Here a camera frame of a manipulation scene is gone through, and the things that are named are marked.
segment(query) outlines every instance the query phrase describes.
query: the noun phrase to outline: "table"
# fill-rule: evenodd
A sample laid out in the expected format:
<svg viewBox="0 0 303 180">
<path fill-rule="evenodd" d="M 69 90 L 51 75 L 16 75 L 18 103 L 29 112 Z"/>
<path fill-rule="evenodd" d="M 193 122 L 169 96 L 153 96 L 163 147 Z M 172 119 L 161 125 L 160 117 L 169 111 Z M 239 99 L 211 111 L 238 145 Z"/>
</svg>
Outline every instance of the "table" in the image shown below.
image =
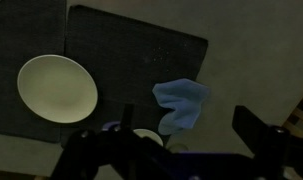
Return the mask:
<svg viewBox="0 0 303 180">
<path fill-rule="evenodd" d="M 197 81 L 211 95 L 195 127 L 169 145 L 251 155 L 231 128 L 234 106 L 281 125 L 303 97 L 303 2 L 69 0 L 68 6 L 79 2 L 209 41 Z M 61 151 L 58 144 L 0 135 L 0 170 L 49 176 Z M 102 172 L 113 177 L 109 168 Z"/>
</svg>

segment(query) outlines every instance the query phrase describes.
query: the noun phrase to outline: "placemat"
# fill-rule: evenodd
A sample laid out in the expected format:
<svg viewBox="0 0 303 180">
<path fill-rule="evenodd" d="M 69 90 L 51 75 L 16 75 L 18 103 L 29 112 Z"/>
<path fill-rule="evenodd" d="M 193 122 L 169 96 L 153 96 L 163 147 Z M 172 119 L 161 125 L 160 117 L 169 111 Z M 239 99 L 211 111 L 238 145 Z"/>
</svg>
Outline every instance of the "placemat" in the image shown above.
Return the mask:
<svg viewBox="0 0 303 180">
<path fill-rule="evenodd" d="M 84 6 L 71 7 L 68 17 L 65 55 L 90 72 L 99 98 L 119 103 L 108 113 L 133 104 L 132 128 L 157 132 L 167 110 L 158 106 L 153 86 L 180 78 L 195 80 L 207 41 Z M 99 120 L 79 125 L 101 129 L 94 125 Z"/>
<path fill-rule="evenodd" d="M 60 141 L 60 125 L 43 120 L 22 102 L 17 76 L 28 60 L 64 54 L 64 0 L 0 1 L 0 133 Z"/>
</svg>

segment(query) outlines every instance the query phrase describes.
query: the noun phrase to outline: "dark object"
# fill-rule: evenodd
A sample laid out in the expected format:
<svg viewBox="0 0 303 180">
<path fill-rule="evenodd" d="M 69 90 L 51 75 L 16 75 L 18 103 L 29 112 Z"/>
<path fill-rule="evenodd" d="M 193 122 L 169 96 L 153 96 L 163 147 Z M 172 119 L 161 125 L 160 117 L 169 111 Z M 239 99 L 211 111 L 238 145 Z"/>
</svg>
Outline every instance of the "dark object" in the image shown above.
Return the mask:
<svg viewBox="0 0 303 180">
<path fill-rule="evenodd" d="M 109 111 L 110 116 L 122 115 L 126 104 L 134 106 L 129 120 L 132 129 L 157 131 L 167 110 L 157 104 L 154 85 L 180 78 L 195 80 L 206 49 L 205 39 L 134 19 L 83 6 L 73 6 L 69 11 L 65 55 L 90 72 L 99 101 L 118 103 L 114 109 L 121 112 Z M 67 139 L 65 131 L 101 129 L 97 125 L 88 120 L 74 124 L 78 128 L 71 131 L 66 126 L 62 139 Z"/>
<path fill-rule="evenodd" d="M 130 180 L 277 180 L 284 179 L 284 165 L 294 167 L 303 177 L 303 139 L 258 121 L 245 107 L 236 107 L 233 127 L 255 152 L 253 159 L 239 154 L 172 154 L 129 129 L 97 135 L 79 131 L 69 139 L 51 179 L 93 179 L 98 167 L 105 164 L 111 164 L 123 179 Z"/>
<path fill-rule="evenodd" d="M 43 54 L 64 53 L 66 2 L 0 1 L 0 133 L 60 141 L 58 124 L 43 120 L 22 102 L 20 68 Z"/>
</svg>

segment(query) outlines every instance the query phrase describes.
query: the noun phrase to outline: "white bowl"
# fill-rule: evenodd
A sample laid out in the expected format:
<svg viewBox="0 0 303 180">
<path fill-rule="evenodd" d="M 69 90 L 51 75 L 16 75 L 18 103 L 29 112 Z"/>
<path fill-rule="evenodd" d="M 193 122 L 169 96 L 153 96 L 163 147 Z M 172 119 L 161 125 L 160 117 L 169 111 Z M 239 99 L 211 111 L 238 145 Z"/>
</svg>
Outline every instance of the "white bowl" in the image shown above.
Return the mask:
<svg viewBox="0 0 303 180">
<path fill-rule="evenodd" d="M 18 91 L 33 112 L 58 123 L 86 118 L 98 101 L 90 74 L 75 61 L 58 55 L 28 61 L 19 72 Z"/>
<path fill-rule="evenodd" d="M 155 133 L 153 131 L 150 131 L 148 129 L 135 129 L 135 130 L 133 130 L 133 132 L 141 138 L 149 137 L 150 139 L 157 142 L 160 146 L 163 146 L 162 139 L 160 138 L 160 136 L 157 133 Z"/>
</svg>

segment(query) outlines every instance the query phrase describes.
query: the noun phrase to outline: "light blue cloth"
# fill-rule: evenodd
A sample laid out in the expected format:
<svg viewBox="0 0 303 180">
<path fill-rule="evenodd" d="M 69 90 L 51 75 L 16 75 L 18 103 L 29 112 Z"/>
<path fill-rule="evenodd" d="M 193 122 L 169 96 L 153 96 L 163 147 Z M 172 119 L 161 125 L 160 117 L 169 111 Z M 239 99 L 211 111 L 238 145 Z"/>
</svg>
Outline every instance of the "light blue cloth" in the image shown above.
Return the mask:
<svg viewBox="0 0 303 180">
<path fill-rule="evenodd" d="M 193 128 L 210 90 L 189 79 L 179 79 L 156 84 L 152 92 L 161 107 L 172 109 L 161 119 L 158 127 L 160 134 L 170 135 Z"/>
</svg>

